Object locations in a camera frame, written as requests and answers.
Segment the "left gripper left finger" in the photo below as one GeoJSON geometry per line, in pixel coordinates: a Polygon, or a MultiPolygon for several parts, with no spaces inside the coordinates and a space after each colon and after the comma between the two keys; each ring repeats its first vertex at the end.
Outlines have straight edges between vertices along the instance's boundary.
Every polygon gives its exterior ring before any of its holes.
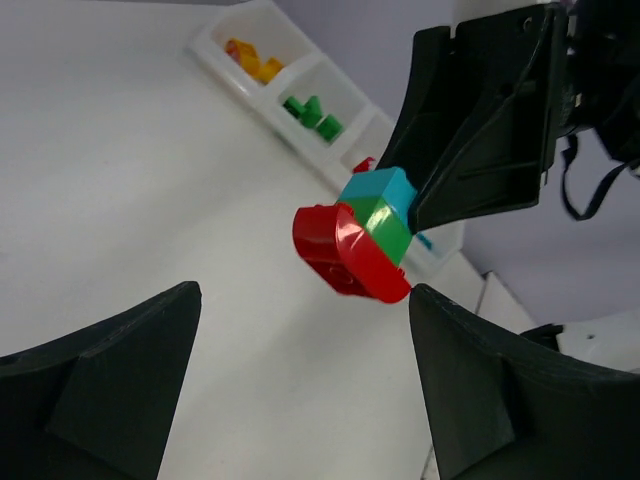
{"type": "Polygon", "coordinates": [[[4,479],[155,479],[201,315],[194,281],[1,359],[4,479]]]}

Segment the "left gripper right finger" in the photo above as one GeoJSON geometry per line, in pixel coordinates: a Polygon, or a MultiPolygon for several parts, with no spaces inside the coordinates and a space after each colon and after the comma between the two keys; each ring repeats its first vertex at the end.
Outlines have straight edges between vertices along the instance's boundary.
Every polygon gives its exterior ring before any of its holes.
{"type": "Polygon", "coordinates": [[[421,284],[412,340],[443,479],[635,479],[639,378],[566,356],[421,284]]]}

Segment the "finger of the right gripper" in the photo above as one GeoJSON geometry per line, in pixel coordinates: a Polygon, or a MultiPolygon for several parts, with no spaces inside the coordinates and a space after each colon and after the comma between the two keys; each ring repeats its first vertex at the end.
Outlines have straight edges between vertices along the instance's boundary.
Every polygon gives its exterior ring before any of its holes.
{"type": "Polygon", "coordinates": [[[560,128],[568,15],[531,5],[418,31],[383,168],[416,189],[413,232],[526,209],[560,128]]]}

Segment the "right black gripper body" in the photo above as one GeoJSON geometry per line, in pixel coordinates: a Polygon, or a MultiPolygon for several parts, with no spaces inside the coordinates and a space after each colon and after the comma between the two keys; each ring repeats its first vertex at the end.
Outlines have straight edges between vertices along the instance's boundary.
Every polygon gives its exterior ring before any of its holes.
{"type": "Polygon", "coordinates": [[[639,163],[639,3],[554,1],[567,48],[554,139],[596,132],[609,158],[639,163]]]}

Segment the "teal square lego brick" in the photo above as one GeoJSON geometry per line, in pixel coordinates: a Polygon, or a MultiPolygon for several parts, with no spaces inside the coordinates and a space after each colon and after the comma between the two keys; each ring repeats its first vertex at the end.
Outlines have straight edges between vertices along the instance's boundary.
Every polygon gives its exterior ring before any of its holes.
{"type": "Polygon", "coordinates": [[[382,198],[403,223],[408,225],[409,208],[416,195],[417,190],[409,182],[405,171],[400,167],[391,167],[353,174],[342,190],[339,201],[382,198]]]}

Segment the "small red lego brick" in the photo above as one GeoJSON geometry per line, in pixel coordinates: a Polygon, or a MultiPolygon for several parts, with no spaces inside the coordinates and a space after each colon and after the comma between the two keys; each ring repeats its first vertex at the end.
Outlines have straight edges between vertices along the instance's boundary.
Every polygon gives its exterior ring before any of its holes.
{"type": "Polygon", "coordinates": [[[374,157],[367,157],[353,167],[352,173],[360,174],[370,172],[375,169],[376,164],[377,160],[374,157]]]}

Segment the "green square lego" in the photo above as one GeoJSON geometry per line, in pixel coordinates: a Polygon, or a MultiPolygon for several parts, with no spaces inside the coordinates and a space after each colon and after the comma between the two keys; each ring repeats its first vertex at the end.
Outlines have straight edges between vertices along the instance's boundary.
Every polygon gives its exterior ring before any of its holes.
{"type": "Polygon", "coordinates": [[[356,221],[390,261],[399,266],[413,238],[399,214],[382,197],[356,197],[338,202],[353,210],[356,221]]]}

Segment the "red long lego brick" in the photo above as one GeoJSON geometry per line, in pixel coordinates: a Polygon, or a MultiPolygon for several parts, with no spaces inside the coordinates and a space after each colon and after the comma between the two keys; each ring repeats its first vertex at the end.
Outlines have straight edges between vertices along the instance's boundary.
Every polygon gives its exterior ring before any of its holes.
{"type": "Polygon", "coordinates": [[[345,203],[297,210],[292,239],[299,257],[341,295],[385,304],[405,299],[411,285],[345,203]]]}

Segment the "green square lego brick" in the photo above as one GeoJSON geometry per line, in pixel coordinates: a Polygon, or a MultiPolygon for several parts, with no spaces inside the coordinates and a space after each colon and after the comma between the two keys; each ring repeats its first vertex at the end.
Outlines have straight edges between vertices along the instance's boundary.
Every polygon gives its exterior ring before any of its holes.
{"type": "Polygon", "coordinates": [[[294,96],[287,97],[282,103],[282,107],[296,119],[299,119],[306,111],[305,105],[294,96]]]}

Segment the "green rounded lego brick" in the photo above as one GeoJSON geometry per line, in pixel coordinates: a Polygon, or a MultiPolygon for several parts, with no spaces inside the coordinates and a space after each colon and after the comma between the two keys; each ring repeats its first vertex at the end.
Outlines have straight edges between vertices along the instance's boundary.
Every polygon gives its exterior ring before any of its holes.
{"type": "Polygon", "coordinates": [[[332,114],[327,115],[316,126],[316,132],[327,143],[332,143],[342,131],[342,123],[332,114]]]}

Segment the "green small lego brick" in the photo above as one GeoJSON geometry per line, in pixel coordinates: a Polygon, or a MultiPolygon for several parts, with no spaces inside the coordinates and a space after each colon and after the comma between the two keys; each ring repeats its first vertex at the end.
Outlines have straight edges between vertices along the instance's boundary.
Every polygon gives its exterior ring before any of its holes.
{"type": "Polygon", "coordinates": [[[300,123],[309,129],[314,129],[323,118],[323,111],[319,97],[311,96],[303,105],[303,111],[299,117],[300,123]]]}

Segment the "yellow orange flower lego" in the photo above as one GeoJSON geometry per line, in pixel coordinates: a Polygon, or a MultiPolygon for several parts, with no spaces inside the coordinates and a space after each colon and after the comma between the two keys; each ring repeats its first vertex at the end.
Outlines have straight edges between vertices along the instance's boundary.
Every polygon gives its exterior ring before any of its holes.
{"type": "Polygon", "coordinates": [[[237,38],[230,38],[225,43],[224,50],[248,75],[253,78],[257,77],[261,68],[261,60],[253,44],[237,38]]]}

